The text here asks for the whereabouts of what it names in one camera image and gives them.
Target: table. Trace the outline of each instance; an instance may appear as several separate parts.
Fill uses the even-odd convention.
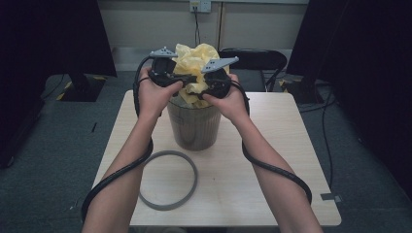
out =
[[[248,92],[251,118],[266,140],[311,188],[312,208],[322,226],[338,225],[340,214],[330,193],[302,118],[287,93]],[[94,184],[118,154],[136,122],[133,93],[127,91],[120,106]],[[177,150],[188,155],[198,169],[198,185],[191,198],[173,211],[156,211],[140,199],[131,219],[132,226],[271,226],[277,222],[258,185],[251,163],[241,151],[241,138],[231,122],[222,116],[217,142],[203,151],[181,149],[174,140],[167,110],[157,122],[154,152]],[[173,202],[188,193],[193,179],[191,167],[180,157],[154,159],[144,170],[142,193]]]

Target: crumpled plastic bag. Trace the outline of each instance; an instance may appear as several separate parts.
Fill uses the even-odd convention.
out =
[[[196,76],[197,83],[189,83],[185,88],[179,91],[179,95],[186,103],[192,104],[193,108],[200,109],[210,106],[204,100],[199,100],[196,95],[189,95],[189,93],[201,93],[207,89],[208,86],[204,82],[204,75],[201,73],[202,68],[209,62],[210,59],[218,59],[219,54],[215,48],[207,44],[200,44],[194,49],[181,44],[176,45],[175,52],[178,57],[174,57],[176,67],[173,73],[183,75],[192,74]]]

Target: trash can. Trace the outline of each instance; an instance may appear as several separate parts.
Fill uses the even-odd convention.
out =
[[[215,106],[190,109],[169,102],[167,105],[176,143],[186,150],[210,148],[218,136],[221,112]]]

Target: chair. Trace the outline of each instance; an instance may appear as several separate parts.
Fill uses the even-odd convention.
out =
[[[230,73],[238,75],[246,91],[272,92],[276,77],[288,63],[286,57],[275,50],[223,49],[219,51],[219,56],[221,58],[239,57],[238,62],[230,65]],[[267,82],[263,70],[274,71]]]

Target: person's right hand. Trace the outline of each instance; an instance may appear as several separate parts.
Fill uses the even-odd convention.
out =
[[[239,79],[236,75],[229,74],[229,76],[233,81],[239,83]],[[232,123],[235,123],[237,119],[249,117],[248,113],[246,112],[243,95],[240,90],[234,86],[230,88],[227,96],[223,99],[216,98],[209,94],[203,94],[202,97],[210,104],[216,106],[219,111],[221,111],[222,115],[230,119]]]

